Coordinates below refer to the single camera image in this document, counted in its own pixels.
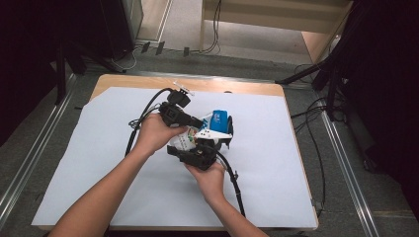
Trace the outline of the person's right hand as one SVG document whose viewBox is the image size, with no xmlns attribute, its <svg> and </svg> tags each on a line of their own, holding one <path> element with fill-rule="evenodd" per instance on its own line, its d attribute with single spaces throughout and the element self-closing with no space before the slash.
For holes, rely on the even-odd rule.
<svg viewBox="0 0 419 237">
<path fill-rule="evenodd" d="M 223 182 L 225 170 L 219 163 L 213 163 L 205 171 L 191 165 L 186 165 L 186 169 L 196 179 L 204 199 L 208 204 L 213 204 L 224 199 Z"/>
</svg>

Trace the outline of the light wooden bench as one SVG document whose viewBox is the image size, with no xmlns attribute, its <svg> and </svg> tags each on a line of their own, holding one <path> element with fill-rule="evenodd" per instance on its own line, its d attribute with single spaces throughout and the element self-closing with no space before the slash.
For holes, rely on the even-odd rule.
<svg viewBox="0 0 419 237">
<path fill-rule="evenodd" d="M 345 28 L 352 0 L 221 0 L 221 22 L 301 31 L 313 63 Z"/>
</svg>

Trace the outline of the person's left hand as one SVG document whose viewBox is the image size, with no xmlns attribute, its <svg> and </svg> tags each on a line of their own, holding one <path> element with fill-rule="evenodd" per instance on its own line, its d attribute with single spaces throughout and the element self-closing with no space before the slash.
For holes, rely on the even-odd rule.
<svg viewBox="0 0 419 237">
<path fill-rule="evenodd" d="M 160 114 L 151 114 L 143 121 L 132 151 L 135 154 L 150 156 L 166 145 L 171 138 L 186 131 L 185 126 L 169 127 Z"/>
</svg>

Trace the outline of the blue and white snack bag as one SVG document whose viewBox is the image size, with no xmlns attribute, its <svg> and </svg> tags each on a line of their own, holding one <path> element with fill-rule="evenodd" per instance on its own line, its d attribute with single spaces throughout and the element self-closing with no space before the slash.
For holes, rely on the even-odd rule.
<svg viewBox="0 0 419 237">
<path fill-rule="evenodd" d="M 226 116 L 229 116 L 227 111 L 212 111 L 201 118 L 204 122 L 201 128 L 190 126 L 186 132 L 172 138 L 169 145 L 175 146 L 179 150 L 190 151 L 197 148 L 199 143 L 208 142 L 210 146 L 216 149 L 215 145 L 222 134 L 214 129 L 220 125 L 222 117 L 225 118 Z"/>
</svg>

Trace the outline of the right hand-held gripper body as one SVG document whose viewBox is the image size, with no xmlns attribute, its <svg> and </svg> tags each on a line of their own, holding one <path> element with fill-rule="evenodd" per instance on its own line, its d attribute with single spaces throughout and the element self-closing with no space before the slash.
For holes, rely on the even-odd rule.
<svg viewBox="0 0 419 237">
<path fill-rule="evenodd" d="M 227 161 L 221 157 L 219 150 L 222 144 L 229 146 L 231 135 L 208 128 L 188 131 L 177 136 L 177 157 L 181 162 L 203 171 L 216 160 L 226 168 Z"/>
</svg>

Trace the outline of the metal floor rail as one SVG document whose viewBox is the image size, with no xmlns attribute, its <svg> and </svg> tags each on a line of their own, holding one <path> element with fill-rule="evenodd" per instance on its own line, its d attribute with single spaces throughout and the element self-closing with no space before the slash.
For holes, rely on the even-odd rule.
<svg viewBox="0 0 419 237">
<path fill-rule="evenodd" d="M 44 148 L 46 147 L 49 139 L 51 138 L 57 124 L 59 123 L 62 115 L 64 114 L 68 103 L 73 96 L 74 86 L 77 83 L 77 76 L 72 73 L 66 81 L 68 89 L 67 94 L 62 101 L 55 105 L 52 111 L 48 114 L 48 118 L 37 138 L 35 139 L 31 149 L 27 153 L 21 166 L 19 167 L 16 175 L 12 179 L 11 184 L 8 186 L 5 194 L 0 198 L 0 231 L 4 228 L 9 215 L 11 214 L 16 202 L 19 199 L 30 175 L 35 169 L 39 159 L 42 156 Z"/>
<path fill-rule="evenodd" d="M 344 177 L 360 223 L 363 227 L 365 236 L 380 237 L 373 214 L 353 171 L 351 162 L 344 148 L 342 140 L 340 139 L 336 125 L 333 121 L 330 120 L 328 114 L 325 112 L 322 113 L 322 120 L 333 146 L 342 175 Z"/>
</svg>

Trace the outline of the black stand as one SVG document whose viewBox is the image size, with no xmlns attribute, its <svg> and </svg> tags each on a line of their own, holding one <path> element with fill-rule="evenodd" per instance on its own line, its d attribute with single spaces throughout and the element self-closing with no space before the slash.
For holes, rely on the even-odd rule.
<svg viewBox="0 0 419 237">
<path fill-rule="evenodd" d="M 289 85 L 290 83 L 316 72 L 317 75 L 311 82 L 311 88 L 314 91 L 320 91 L 326 84 L 329 84 L 326 97 L 326 114 L 331 120 L 336 120 L 336 117 L 334 116 L 334 101 L 338 82 L 342 79 L 340 66 L 338 65 L 338 56 L 339 52 L 331 52 L 320 62 L 311 65 L 291 77 L 276 80 L 275 83 L 279 85 Z"/>
<path fill-rule="evenodd" d="M 87 70 L 83 62 L 82 55 L 85 55 L 93 61 L 99 63 L 111 72 L 125 73 L 126 70 L 119 70 L 103 57 L 94 51 L 72 40 L 61 39 L 56 43 L 56 88 L 57 96 L 55 103 L 59 105 L 67 94 L 66 90 L 66 69 L 65 64 L 68 63 L 70 68 L 76 74 L 84 74 Z"/>
</svg>

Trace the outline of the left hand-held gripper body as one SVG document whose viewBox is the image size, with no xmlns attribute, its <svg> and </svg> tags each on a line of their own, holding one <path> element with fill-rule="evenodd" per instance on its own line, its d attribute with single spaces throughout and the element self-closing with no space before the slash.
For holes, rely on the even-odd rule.
<svg viewBox="0 0 419 237">
<path fill-rule="evenodd" d="M 162 103 L 159 107 L 159 113 L 168 126 L 174 124 L 180 126 L 192 125 L 194 119 L 183 111 L 191 102 L 188 95 L 192 94 L 192 92 L 178 82 L 174 82 L 174 85 L 178 87 L 178 90 L 171 90 L 167 97 L 167 101 Z"/>
</svg>

